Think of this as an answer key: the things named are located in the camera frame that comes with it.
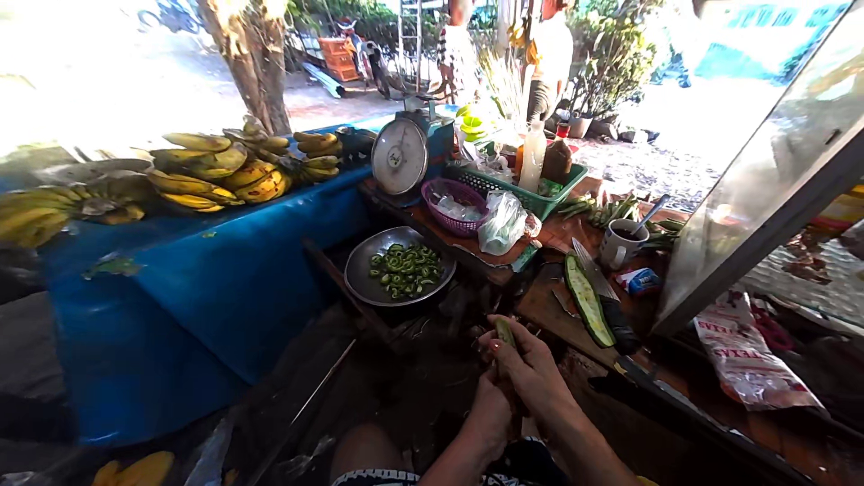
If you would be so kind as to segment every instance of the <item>mug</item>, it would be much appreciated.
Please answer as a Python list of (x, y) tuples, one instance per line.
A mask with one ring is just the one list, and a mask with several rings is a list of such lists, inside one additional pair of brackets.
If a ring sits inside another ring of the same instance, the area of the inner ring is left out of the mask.
[(612, 220), (603, 235), (600, 244), (600, 262), (612, 270), (618, 270), (622, 265), (630, 261), (633, 255), (648, 240), (650, 234), (646, 227), (641, 227), (635, 236), (635, 240), (622, 238), (615, 230), (626, 230), (630, 233), (636, 229), (638, 223), (631, 220)]

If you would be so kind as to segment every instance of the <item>purple basket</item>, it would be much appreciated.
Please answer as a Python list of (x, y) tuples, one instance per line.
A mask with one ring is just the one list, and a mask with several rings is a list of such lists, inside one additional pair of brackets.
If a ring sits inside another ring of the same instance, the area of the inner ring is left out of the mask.
[[(480, 213), (483, 214), (483, 217), (477, 221), (462, 221), (451, 218), (442, 213), (441, 210), (432, 202), (438, 200), (433, 193), (437, 193), (440, 196), (450, 194), (457, 201), (465, 201), (468, 204), (475, 206)], [(489, 210), (486, 209), (486, 200), (483, 199), (483, 196), (478, 194), (474, 189), (471, 189), (470, 186), (461, 182), (438, 177), (437, 179), (424, 182), (420, 189), (420, 194), (423, 196), (423, 200), (426, 201), (426, 206), (429, 207), (429, 211), (435, 219), (441, 223), (441, 226), (445, 227), (457, 236), (474, 236), (477, 234), (477, 228), (486, 222), (486, 217), (489, 215)]]

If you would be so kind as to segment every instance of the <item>knife handle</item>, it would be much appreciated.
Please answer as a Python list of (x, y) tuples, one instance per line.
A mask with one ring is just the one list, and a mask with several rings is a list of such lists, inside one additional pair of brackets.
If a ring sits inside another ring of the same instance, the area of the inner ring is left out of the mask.
[(615, 350), (622, 355), (632, 355), (642, 347), (642, 342), (639, 340), (630, 324), (627, 323), (627, 317), (621, 310), (621, 303), (617, 300), (605, 296), (597, 296), (600, 300), (600, 307), (603, 309), (603, 317), (606, 318), (606, 324), (615, 336)]

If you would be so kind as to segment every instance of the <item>plant pot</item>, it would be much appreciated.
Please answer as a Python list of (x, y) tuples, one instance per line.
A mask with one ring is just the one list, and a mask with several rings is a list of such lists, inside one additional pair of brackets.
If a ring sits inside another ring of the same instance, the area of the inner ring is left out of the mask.
[(572, 118), (570, 119), (570, 138), (582, 138), (588, 133), (588, 127), (591, 126), (591, 118)]

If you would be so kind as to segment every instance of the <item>white bottle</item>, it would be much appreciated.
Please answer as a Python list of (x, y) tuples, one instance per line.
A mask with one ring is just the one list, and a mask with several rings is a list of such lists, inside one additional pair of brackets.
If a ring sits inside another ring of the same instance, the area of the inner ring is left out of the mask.
[(531, 129), (525, 136), (523, 154), (519, 187), (536, 194), (540, 183), (540, 172), (543, 170), (543, 158), (546, 157), (546, 136), (543, 134), (542, 121), (531, 122)]

